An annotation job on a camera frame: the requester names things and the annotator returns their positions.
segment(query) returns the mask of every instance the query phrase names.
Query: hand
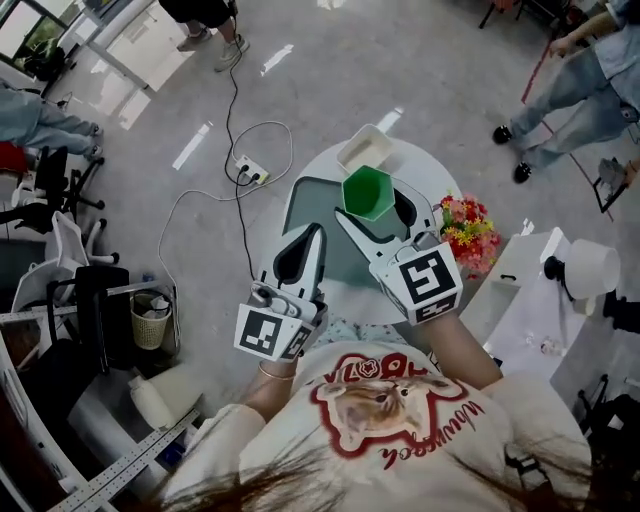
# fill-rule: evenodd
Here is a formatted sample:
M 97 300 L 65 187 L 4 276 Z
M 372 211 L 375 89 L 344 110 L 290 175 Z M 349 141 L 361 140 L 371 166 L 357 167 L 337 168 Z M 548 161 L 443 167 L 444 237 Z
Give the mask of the hand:
M 569 51 L 573 48 L 573 41 L 568 37 L 561 37 L 560 39 L 556 39 L 551 46 L 549 47 L 549 55 L 553 57 L 554 55 L 559 55 L 560 57 L 564 57 Z
M 636 178 L 636 176 L 638 175 L 638 167 L 636 167 L 634 165 L 634 162 L 629 162 L 625 168 L 624 168 L 624 172 L 626 174 L 625 178 L 624 178 L 624 183 L 625 185 L 627 185 L 627 187 L 629 185 L 631 185 L 631 182 Z

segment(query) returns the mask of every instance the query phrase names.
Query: cat print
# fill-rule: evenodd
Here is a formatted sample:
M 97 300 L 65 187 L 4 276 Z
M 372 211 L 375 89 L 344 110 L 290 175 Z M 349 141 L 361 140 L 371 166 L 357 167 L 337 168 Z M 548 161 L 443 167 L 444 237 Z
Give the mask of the cat print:
M 406 433 L 424 439 L 431 434 L 427 395 L 448 399 L 464 394 L 457 383 L 433 376 L 397 380 L 363 380 L 355 383 L 323 384 L 314 401 L 323 405 L 341 452 L 361 451 L 365 440 L 383 440 Z

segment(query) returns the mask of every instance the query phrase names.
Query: gray tile floor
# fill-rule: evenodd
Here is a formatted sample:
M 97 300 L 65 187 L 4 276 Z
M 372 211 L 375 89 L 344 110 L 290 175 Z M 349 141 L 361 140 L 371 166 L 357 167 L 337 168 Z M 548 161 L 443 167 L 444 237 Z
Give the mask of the gray tile floor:
M 292 172 L 243 201 L 255 264 L 265 240 L 278 229 L 288 191 L 304 166 L 363 124 L 377 123 L 398 108 L 403 114 L 389 134 L 440 160 L 463 191 L 487 204 L 502 233 L 520 232 L 526 218 L 536 231 L 559 225 L 570 239 L 613 245 L 623 261 L 621 288 L 640 299 L 634 263 L 640 253 L 634 236 L 640 185 L 625 194 L 611 220 L 598 212 L 588 181 L 569 158 L 525 185 L 512 183 L 517 154 L 493 145 L 490 134 L 521 108 L 550 30 L 527 15 L 515 22 L 515 12 L 494 15 L 485 30 L 478 30 L 487 6 L 480 0 L 241 3 L 239 31 L 252 46 L 235 73 L 240 96 L 232 131 L 237 135 L 260 121 L 278 120 L 291 127 L 295 144 Z M 154 23 L 146 16 L 134 22 L 137 30 L 129 33 L 139 37 L 153 31 Z M 158 16 L 162 13 L 156 9 L 153 17 Z M 158 37 L 178 42 L 173 33 Z M 134 272 L 161 274 L 158 239 L 183 190 L 233 194 L 222 170 L 228 148 L 225 114 L 233 89 L 228 73 L 213 72 L 219 45 L 216 37 L 195 52 L 150 99 L 86 50 L 52 92 L 51 97 L 59 99 L 73 91 L 70 110 L 105 127 L 107 164 L 95 177 L 91 193 L 107 203 L 108 250 L 119 251 L 122 264 Z M 137 55 L 140 62 L 149 48 L 153 46 L 144 46 Z M 281 50 L 282 60 L 270 67 L 270 59 Z M 135 53 L 136 46 L 130 51 Z M 558 64 L 543 63 L 532 94 Z M 557 127 L 567 115 L 551 116 L 549 125 Z M 202 143 L 174 169 L 172 162 L 203 126 L 208 131 Z M 534 138 L 544 135 L 540 128 Z M 253 131 L 238 148 L 238 153 L 245 152 L 277 173 L 288 161 L 286 131 Z M 625 134 L 575 156 L 585 173 L 594 176 L 601 157 L 628 158 L 634 152 L 637 155 L 637 148 Z M 232 348 L 238 303 L 246 299 L 250 284 L 235 204 L 186 197 L 176 208 L 162 254 L 181 290 L 182 357 L 206 386 L 211 411 L 240 393 L 255 370 L 250 356 Z M 553 384 L 572 403 L 577 390 L 604 371 L 618 378 L 634 372 L 640 377 L 639 357 L 640 339 L 614 333 L 596 315 Z

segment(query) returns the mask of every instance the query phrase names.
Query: white box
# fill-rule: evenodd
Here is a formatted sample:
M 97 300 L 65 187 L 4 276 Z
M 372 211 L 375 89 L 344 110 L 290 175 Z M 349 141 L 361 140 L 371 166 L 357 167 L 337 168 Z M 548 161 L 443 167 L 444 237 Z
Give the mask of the white box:
M 365 124 L 338 152 L 337 160 L 347 174 L 363 165 L 379 168 L 393 153 L 393 142 L 376 126 Z

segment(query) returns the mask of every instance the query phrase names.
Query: white cable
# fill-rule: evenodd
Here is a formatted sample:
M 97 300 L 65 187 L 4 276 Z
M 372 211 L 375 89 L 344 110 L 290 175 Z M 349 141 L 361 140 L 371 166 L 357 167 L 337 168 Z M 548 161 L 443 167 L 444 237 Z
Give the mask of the white cable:
M 256 190 L 264 188 L 264 187 L 266 187 L 268 185 L 271 185 L 272 183 L 275 183 L 280 178 L 282 178 L 285 174 L 287 174 L 291 170 L 291 167 L 293 166 L 293 134 L 291 133 L 291 128 L 289 128 L 286 124 L 281 123 L 280 121 L 263 121 L 262 123 L 254 124 L 253 126 L 250 126 L 249 128 L 247 128 L 240 135 L 238 135 L 236 137 L 236 140 L 233 142 L 233 145 L 231 146 L 231 157 L 237 162 L 238 159 L 236 158 L 236 155 L 235 155 L 235 149 L 236 149 L 236 145 L 238 144 L 238 141 L 240 140 L 240 138 L 245 133 L 253 130 L 254 128 L 257 128 L 258 126 L 262 126 L 262 125 L 265 125 L 265 124 L 279 125 L 279 126 L 284 127 L 287 130 L 287 132 L 289 132 L 289 165 L 287 165 L 287 168 L 284 170 L 284 172 L 278 174 L 278 176 L 276 176 L 273 179 L 265 181 L 262 185 L 258 185 L 257 187 L 253 187 L 251 190 L 248 190 L 244 194 L 240 194 L 238 196 L 238 199 L 242 199 L 243 197 L 247 197 L 249 194 L 252 194 Z M 209 194 L 209 193 L 206 193 L 206 192 L 204 194 L 209 196 L 211 199 L 215 199 L 216 201 L 235 201 L 236 200 L 236 196 L 233 196 L 233 197 L 216 197 L 216 196 L 214 196 L 212 194 Z
M 293 134 L 291 133 L 291 129 L 284 123 L 281 123 L 280 121 L 263 121 L 262 123 L 258 123 L 258 124 L 254 124 L 253 126 L 250 126 L 249 128 L 247 128 L 246 130 L 244 130 L 240 135 L 238 135 L 238 137 L 236 137 L 236 140 L 233 142 L 232 146 L 231 146 L 231 156 L 233 157 L 234 160 L 237 161 L 237 158 L 235 156 L 235 147 L 238 144 L 238 141 L 240 140 L 240 138 L 246 134 L 247 132 L 253 130 L 254 128 L 257 128 L 258 126 L 263 126 L 265 124 L 275 124 L 275 125 L 280 125 L 283 126 L 284 128 L 286 128 L 287 132 L 289 132 L 289 165 L 287 166 L 287 168 L 284 170 L 284 172 L 280 173 L 278 176 L 276 176 L 275 178 L 266 181 L 265 183 L 263 183 L 262 185 L 258 185 L 257 187 L 253 187 L 251 190 L 245 192 L 244 194 L 241 194 L 238 196 L 238 199 L 242 199 L 243 197 L 248 196 L 249 194 L 255 192 L 258 189 L 264 188 L 268 185 L 271 185 L 272 183 L 275 183 L 276 181 L 278 181 L 280 178 L 282 178 L 285 174 L 287 174 L 290 170 L 291 167 L 293 167 Z M 164 260 L 162 259 L 162 253 L 161 253 L 161 248 L 162 248 L 162 242 L 164 240 L 164 235 L 167 231 L 167 228 L 169 227 L 169 223 L 171 222 L 171 219 L 173 218 L 173 214 L 176 211 L 176 208 L 178 206 L 178 203 L 180 203 L 180 201 L 182 200 L 183 197 L 189 195 L 189 194 L 201 194 L 203 196 L 209 197 L 215 201 L 221 201 L 221 202 L 226 202 L 226 201 L 235 201 L 236 197 L 216 197 L 213 194 L 210 194 L 209 192 L 205 192 L 203 190 L 185 190 L 184 192 L 182 192 L 182 194 L 180 194 L 178 196 L 178 199 L 176 199 L 175 203 L 173 203 L 173 206 L 171 207 L 171 211 L 169 212 L 169 217 L 167 217 L 167 222 L 165 222 L 164 227 L 162 228 L 162 233 L 160 235 L 160 240 L 158 241 L 158 259 L 160 260 L 160 263 L 162 264 L 162 268 L 164 269 L 164 271 L 167 273 L 167 276 L 169 276 L 169 279 L 171 279 L 171 282 L 173 283 L 173 287 L 175 289 L 175 293 L 176 293 L 176 299 L 175 299 L 175 303 L 176 303 L 176 311 L 175 311 L 175 318 L 176 318 L 176 322 L 178 322 L 177 325 L 179 325 L 179 303 L 180 300 L 178 298 L 178 283 L 176 283 L 176 280 L 174 279 L 174 277 L 171 275 L 171 272 L 169 272 L 169 268 L 167 267 L 166 263 L 164 262 Z

